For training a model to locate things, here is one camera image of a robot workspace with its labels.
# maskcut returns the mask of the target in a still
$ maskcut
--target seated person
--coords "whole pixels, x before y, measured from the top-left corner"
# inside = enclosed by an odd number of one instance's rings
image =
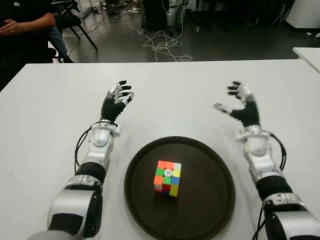
[[[50,9],[50,0],[1,0],[0,91],[25,64],[49,62]]]
[[[68,56],[68,50],[66,48],[65,42],[56,26],[54,26],[50,32],[50,42],[53,44],[54,48],[57,49],[59,57],[63,59],[65,64],[74,63]]]

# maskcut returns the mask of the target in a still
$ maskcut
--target black tray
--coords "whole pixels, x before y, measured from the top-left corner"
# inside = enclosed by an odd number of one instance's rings
[[[177,198],[154,190],[159,160],[182,164]],[[236,199],[232,176],[219,155],[180,136],[155,140],[134,156],[124,194],[135,221],[161,240],[213,238],[228,224]]]

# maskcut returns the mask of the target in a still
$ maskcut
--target rubik's cube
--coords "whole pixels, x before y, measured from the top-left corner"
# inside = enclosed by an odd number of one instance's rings
[[[173,197],[178,196],[181,163],[171,161],[158,161],[154,176],[154,189]]]

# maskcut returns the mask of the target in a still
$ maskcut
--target white tabletop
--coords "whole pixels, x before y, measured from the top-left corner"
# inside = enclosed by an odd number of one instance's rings
[[[254,91],[262,126],[288,152],[288,182],[320,218],[320,75],[305,61],[34,64],[0,93],[1,239],[25,240],[46,228],[53,198],[73,175],[79,136],[98,120],[107,90],[124,79],[135,98],[117,120],[122,132],[114,141],[101,229],[94,239],[152,239],[127,209],[124,177],[138,150],[167,136],[196,139],[222,157],[233,176],[236,203],[230,223],[215,239],[251,239],[261,201],[236,142],[241,125],[213,109],[216,102],[241,106],[226,94],[234,80]],[[85,145],[80,155],[86,150]],[[276,143],[273,151],[280,161]]]
[[[320,47],[294,47],[293,51],[320,73]]]

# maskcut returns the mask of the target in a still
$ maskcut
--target concrete floor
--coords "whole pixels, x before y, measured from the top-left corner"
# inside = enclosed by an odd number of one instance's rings
[[[89,13],[83,19],[83,25],[98,51],[95,51],[84,35],[78,40],[67,29],[63,38],[70,58],[76,63],[155,62],[155,53],[149,47],[142,47],[147,38],[129,26],[131,24],[140,29],[141,15],[132,18],[126,11],[119,18],[103,18],[102,14]],[[218,22],[219,20],[213,21],[210,32],[201,29],[196,33],[195,23],[186,18],[183,35],[179,39],[183,45],[171,48],[171,52],[176,56],[190,55],[193,61],[269,60],[296,59],[293,47],[320,47],[320,38],[293,33],[283,25],[250,27],[232,24],[230,31],[224,32]],[[160,55],[158,62],[174,62],[174,59]]]

